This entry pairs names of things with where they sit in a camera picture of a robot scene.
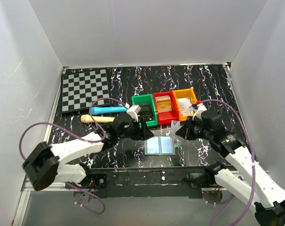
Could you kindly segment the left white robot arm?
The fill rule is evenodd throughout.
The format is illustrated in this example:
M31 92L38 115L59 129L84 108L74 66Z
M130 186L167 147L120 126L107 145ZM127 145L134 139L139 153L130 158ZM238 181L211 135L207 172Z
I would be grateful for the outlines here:
M74 137L74 140L53 145L40 142L24 158L23 170L36 191L44 190L54 182L72 182L82 186L87 183L91 170L84 164L70 165L71 161L109 149L120 139L144 141L154 137L145 119L134 119L127 113L120 114L84 137L63 127L60 130Z

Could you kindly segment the white VIP card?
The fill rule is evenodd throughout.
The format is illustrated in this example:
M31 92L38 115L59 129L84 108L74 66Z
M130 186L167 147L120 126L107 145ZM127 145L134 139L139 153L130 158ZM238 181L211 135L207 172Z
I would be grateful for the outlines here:
M180 121L171 121L171 127L170 127L170 137L175 138L176 132L181 128L181 122Z

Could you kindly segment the green plastic bin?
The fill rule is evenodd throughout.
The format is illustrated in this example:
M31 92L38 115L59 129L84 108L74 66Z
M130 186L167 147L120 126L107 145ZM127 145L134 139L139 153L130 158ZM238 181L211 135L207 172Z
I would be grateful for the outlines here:
M158 115L152 94L132 96L132 104L140 106L139 116L146 120L148 127L158 125Z

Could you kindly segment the green card holder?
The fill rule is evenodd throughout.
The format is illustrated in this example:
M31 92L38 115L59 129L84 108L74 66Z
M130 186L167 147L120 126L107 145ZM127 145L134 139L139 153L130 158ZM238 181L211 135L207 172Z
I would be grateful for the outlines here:
M145 155L175 155L176 148L182 145L180 140L171 137L152 137L144 142Z

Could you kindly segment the red plastic bin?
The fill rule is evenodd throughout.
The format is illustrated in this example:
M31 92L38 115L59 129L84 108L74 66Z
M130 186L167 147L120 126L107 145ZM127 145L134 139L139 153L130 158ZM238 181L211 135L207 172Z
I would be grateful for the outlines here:
M179 109L172 91L153 93L158 117L158 125L170 124L179 120Z

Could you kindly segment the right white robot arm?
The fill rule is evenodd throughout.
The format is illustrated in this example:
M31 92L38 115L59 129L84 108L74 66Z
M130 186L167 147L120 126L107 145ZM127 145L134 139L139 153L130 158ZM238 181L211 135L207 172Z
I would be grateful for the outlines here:
M285 190L273 181L258 162L252 160L245 143L225 129L219 114L206 110L199 117L189 116L176 134L186 140L207 140L211 148L243 177L240 180L217 162L205 169L209 184L226 188L248 205L261 226L285 225Z

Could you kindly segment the yellow plastic bin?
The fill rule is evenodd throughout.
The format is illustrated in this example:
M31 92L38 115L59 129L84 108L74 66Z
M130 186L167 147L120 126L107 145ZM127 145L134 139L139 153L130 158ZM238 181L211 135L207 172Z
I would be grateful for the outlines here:
M195 92L192 88L173 90L173 95L179 110L179 121L186 121L188 116L194 115L192 105L197 102Z

